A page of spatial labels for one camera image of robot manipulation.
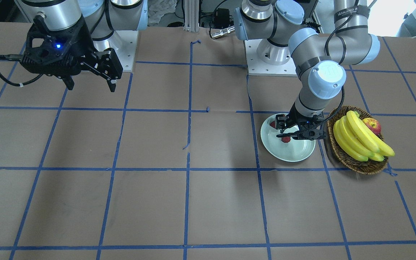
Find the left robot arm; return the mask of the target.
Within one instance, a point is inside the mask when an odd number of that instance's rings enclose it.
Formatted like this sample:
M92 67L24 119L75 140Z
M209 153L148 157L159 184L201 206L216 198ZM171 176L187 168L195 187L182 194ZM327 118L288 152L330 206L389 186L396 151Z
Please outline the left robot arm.
M275 120L278 138L324 138L319 127L328 118L322 112L344 92L343 66L366 64L380 51L379 39L368 33L367 1L335 0L334 8L335 29L328 36L304 25L305 11L294 0L244 0L234 11L237 38L288 49L302 83L290 112Z

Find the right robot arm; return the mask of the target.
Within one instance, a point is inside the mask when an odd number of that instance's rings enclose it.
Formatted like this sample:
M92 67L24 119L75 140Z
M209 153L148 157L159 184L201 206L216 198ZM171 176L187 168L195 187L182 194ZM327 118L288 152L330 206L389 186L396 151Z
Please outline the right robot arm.
M111 92L122 77L124 42L117 31L143 31L147 0L17 0L31 21L20 64L30 73L54 76L68 90L73 76L89 71Z

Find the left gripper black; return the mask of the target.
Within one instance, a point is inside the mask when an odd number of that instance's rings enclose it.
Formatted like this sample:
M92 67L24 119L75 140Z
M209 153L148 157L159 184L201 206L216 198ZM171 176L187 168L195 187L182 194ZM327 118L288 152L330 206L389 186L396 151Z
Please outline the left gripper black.
M292 106L290 112L275 116L275 129L279 130L277 138L293 138L294 140L325 139L326 132L320 126L328 121L321 112L312 117L302 115Z

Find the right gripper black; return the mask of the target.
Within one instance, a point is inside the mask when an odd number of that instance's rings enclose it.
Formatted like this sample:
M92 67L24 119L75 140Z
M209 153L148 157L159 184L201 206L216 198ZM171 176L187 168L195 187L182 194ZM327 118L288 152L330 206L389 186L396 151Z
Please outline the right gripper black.
M82 71L90 71L107 81L115 92L123 67L114 49L98 51L94 47L83 16L71 27L51 31L47 18L36 15L27 33L27 45L20 59L21 65L33 74L56 76L67 90L74 89L72 78Z

